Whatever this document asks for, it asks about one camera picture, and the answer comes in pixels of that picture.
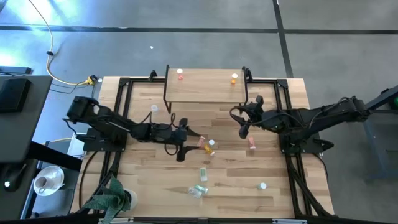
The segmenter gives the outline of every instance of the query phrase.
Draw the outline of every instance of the white cable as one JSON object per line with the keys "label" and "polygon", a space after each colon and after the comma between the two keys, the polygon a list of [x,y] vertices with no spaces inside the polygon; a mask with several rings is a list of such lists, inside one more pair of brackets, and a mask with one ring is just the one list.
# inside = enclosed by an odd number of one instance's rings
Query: white cable
{"label": "white cable", "polygon": [[[40,17],[43,19],[43,21],[45,22],[45,25],[47,26],[47,29],[48,29],[49,32],[50,32],[50,35],[51,35],[51,47],[50,47],[50,50],[49,50],[49,51],[52,53],[52,49],[53,49],[53,46],[54,46],[54,37],[53,37],[53,35],[52,35],[50,26],[49,26],[49,24],[47,23],[47,21],[44,19],[43,15],[40,13],[40,11],[39,11],[39,10],[36,8],[36,6],[33,4],[33,2],[32,2],[31,0],[29,0],[29,2],[30,2],[31,5],[35,8],[35,10],[37,11],[37,13],[39,13]],[[50,57],[51,57],[51,55],[49,55],[49,56],[47,57],[46,69],[47,69],[47,73],[48,73],[53,79],[55,79],[55,80],[58,81],[58,82],[62,82],[62,83],[64,83],[64,84],[67,84],[67,85],[85,85],[85,84],[87,84],[87,82],[82,82],[82,83],[70,83],[70,82],[66,82],[66,81],[63,81],[63,80],[61,80],[61,79],[55,77],[55,76],[51,73],[51,71],[50,71]]]}

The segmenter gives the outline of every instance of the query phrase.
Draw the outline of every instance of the white bottle cap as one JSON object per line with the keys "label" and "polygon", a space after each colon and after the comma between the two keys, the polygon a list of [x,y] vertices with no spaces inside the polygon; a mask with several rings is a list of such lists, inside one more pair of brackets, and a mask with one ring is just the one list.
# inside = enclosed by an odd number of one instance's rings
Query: white bottle cap
{"label": "white bottle cap", "polygon": [[266,189],[267,188],[267,185],[266,185],[266,183],[261,183],[261,184],[259,184],[259,189]]}
{"label": "white bottle cap", "polygon": [[156,112],[159,110],[159,108],[156,105],[150,106],[150,109],[152,110],[152,112]]}

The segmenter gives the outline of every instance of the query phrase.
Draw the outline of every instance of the white cup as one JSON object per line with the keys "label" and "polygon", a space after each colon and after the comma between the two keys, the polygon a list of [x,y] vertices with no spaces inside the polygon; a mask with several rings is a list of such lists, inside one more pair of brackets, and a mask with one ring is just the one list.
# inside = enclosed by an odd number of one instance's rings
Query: white cup
{"label": "white cup", "polygon": [[54,182],[47,177],[39,177],[35,180],[35,186],[39,189],[39,193],[43,193],[45,190],[54,187]]}

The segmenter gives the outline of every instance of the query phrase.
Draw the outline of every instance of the black table leg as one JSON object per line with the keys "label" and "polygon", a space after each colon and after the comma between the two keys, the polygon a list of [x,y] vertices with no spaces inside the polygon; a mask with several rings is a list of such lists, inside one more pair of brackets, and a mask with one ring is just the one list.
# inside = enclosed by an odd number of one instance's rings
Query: black table leg
{"label": "black table leg", "polygon": [[42,144],[31,142],[26,158],[38,159],[67,169],[80,171],[81,160],[62,152],[53,150]]}

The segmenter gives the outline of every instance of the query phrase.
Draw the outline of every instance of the gray floor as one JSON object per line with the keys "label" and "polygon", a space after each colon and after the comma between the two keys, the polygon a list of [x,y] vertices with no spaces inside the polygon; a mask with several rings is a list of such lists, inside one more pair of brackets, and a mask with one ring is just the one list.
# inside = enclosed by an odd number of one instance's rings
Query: gray floor
{"label": "gray floor", "polygon": [[[271,0],[34,2],[51,25],[277,27]],[[279,5],[285,29],[398,29],[397,1],[279,0]],[[42,20],[27,1],[8,0],[0,12],[0,25],[13,24],[42,24]],[[278,34],[54,32],[54,38],[58,54],[51,70],[71,82],[92,74],[148,75],[153,69],[164,73],[166,64],[185,68],[245,65],[256,77],[286,77]],[[305,79],[312,107],[334,103],[342,96],[369,101],[398,84],[398,35],[290,34],[286,39],[294,77]],[[29,66],[34,75],[45,75],[49,47],[47,32],[0,30],[2,65]],[[89,88],[72,95],[50,92],[34,140],[70,137],[61,118],[73,96],[89,96]],[[85,129],[81,125],[77,131]],[[341,124],[321,132],[321,137],[335,143],[325,153],[325,162],[336,214],[397,222],[398,182],[365,181],[376,164],[363,126]]]}

